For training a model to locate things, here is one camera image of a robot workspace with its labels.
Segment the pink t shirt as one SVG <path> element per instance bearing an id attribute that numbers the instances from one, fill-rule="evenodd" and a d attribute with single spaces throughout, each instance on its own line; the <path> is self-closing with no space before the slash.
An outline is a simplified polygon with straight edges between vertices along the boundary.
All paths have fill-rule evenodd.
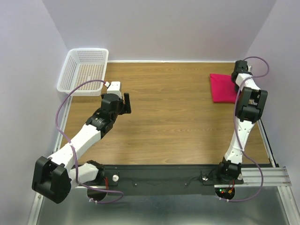
<path id="1" fill-rule="evenodd" d="M 235 85 L 229 75 L 210 74 L 211 96 L 214 103 L 235 103 Z"/>

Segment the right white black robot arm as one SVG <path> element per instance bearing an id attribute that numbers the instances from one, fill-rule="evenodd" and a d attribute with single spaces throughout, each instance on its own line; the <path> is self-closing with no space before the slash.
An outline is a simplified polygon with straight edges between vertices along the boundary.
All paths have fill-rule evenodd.
<path id="1" fill-rule="evenodd" d="M 237 92 L 233 114 L 234 133 L 216 170 L 216 179 L 221 183 L 236 181 L 240 177 L 249 134 L 261 119 L 268 97 L 268 92 L 255 83 L 256 77 L 251 72 L 248 59 L 251 57 L 236 61 L 231 75 Z"/>

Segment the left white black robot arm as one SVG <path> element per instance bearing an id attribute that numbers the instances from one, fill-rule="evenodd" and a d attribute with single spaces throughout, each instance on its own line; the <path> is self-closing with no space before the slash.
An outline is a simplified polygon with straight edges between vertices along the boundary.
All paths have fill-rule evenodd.
<path id="1" fill-rule="evenodd" d="M 67 144 L 49 157 L 41 156 L 35 162 L 31 188 L 54 203 L 61 203 L 72 189 L 85 187 L 88 182 L 108 185 L 102 164 L 90 160 L 79 166 L 78 159 L 113 128 L 119 115 L 131 113 L 131 105 L 128 93 L 122 97 L 107 93 L 101 98 L 100 108 Z"/>

